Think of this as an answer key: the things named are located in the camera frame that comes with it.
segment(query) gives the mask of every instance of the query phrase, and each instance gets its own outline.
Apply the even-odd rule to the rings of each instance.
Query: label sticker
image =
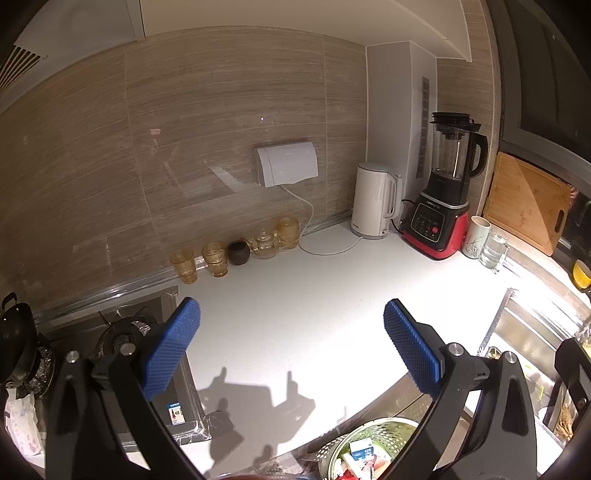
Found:
[[[349,444],[353,460],[365,460],[374,456],[374,443],[371,438],[357,440]]]
[[[184,423],[184,416],[180,403],[171,403],[167,406],[167,408],[168,413],[170,414],[170,420],[173,422],[173,425],[180,425],[181,423]]]

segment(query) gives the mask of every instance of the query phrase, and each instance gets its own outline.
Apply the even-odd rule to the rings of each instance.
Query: metal screw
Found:
[[[76,350],[72,350],[71,352],[68,352],[68,354],[66,355],[66,362],[68,362],[69,364],[75,364],[79,358],[80,354]]]
[[[135,345],[133,343],[124,343],[119,349],[121,355],[130,356],[135,352]]]
[[[462,356],[464,354],[464,347],[462,345],[460,345],[459,343],[456,343],[456,342],[450,343],[447,346],[447,350],[453,356]]]
[[[505,352],[505,358],[510,364],[517,363],[517,355],[513,352]]]

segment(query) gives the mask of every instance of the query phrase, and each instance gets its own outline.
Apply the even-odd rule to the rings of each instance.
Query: power cord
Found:
[[[412,203],[413,205],[415,204],[415,202],[413,202],[413,201],[412,201],[412,200],[410,200],[410,199],[402,199],[402,200],[401,200],[401,202],[409,202],[409,203]],[[402,231],[400,228],[398,228],[398,227],[396,226],[396,223],[394,223],[394,219],[393,219],[393,218],[391,218],[391,219],[390,219],[390,222],[392,222],[392,226],[394,227],[394,229],[395,229],[395,230],[396,230],[398,233],[400,233],[400,235],[402,235],[402,234],[404,233],[404,232],[403,232],[403,231]]]
[[[292,191],[290,191],[290,190],[286,189],[284,185],[280,185],[280,187],[281,187],[282,189],[284,189],[284,190],[285,190],[287,193],[289,193],[290,195],[292,195],[292,196],[294,196],[295,198],[297,198],[298,200],[301,200],[302,202],[304,202],[304,203],[307,203],[307,204],[310,206],[310,208],[312,208],[312,213],[310,214],[310,218],[308,219],[308,222],[306,223],[306,226],[305,226],[305,227],[304,227],[304,228],[301,230],[300,239],[299,239],[299,240],[298,240],[298,242],[297,242],[298,246],[299,246],[299,247],[300,247],[300,248],[301,248],[301,249],[302,249],[304,252],[306,252],[307,254],[310,254],[310,255],[320,255],[320,256],[323,256],[323,257],[327,257],[327,256],[329,256],[329,255],[338,255],[338,254],[342,254],[342,253],[345,253],[345,252],[346,252],[346,251],[348,251],[348,250],[351,250],[351,249],[352,249],[352,248],[353,248],[355,245],[357,245],[357,244],[358,244],[358,243],[359,243],[359,242],[362,240],[362,238],[363,238],[363,237],[361,237],[361,236],[360,236],[360,237],[359,237],[359,238],[358,238],[358,239],[355,241],[355,243],[353,243],[353,245],[351,245],[350,247],[347,247],[347,248],[345,248],[345,249],[343,249],[343,250],[339,250],[338,252],[319,253],[319,252],[311,252],[311,251],[309,251],[309,250],[306,250],[304,247],[302,247],[302,246],[301,246],[301,237],[304,235],[304,232],[306,231],[306,229],[308,228],[308,226],[309,226],[310,222],[312,221],[312,218],[314,217],[314,205],[312,205],[310,202],[308,202],[308,200],[306,200],[306,199],[303,199],[302,197],[300,197],[300,196],[296,195],[296,194],[295,194],[295,193],[293,193]]]

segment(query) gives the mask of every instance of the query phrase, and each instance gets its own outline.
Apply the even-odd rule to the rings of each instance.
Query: glass mug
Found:
[[[190,284],[197,280],[197,269],[195,268],[193,250],[190,248],[177,250],[170,256],[170,262],[174,265],[183,283]]]
[[[277,221],[279,250],[291,250],[297,247],[300,239],[300,223],[297,218],[283,217]]]
[[[201,254],[214,277],[228,273],[228,256],[223,242],[210,242],[202,248]]]
[[[480,263],[486,268],[498,271],[509,250],[509,240],[497,232],[491,232],[480,253]]]

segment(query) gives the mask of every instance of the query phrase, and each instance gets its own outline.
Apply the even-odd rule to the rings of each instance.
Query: white ceramic cup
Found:
[[[468,231],[462,245],[462,253],[468,258],[478,258],[490,231],[491,223],[488,220],[476,215],[472,216],[468,222]]]

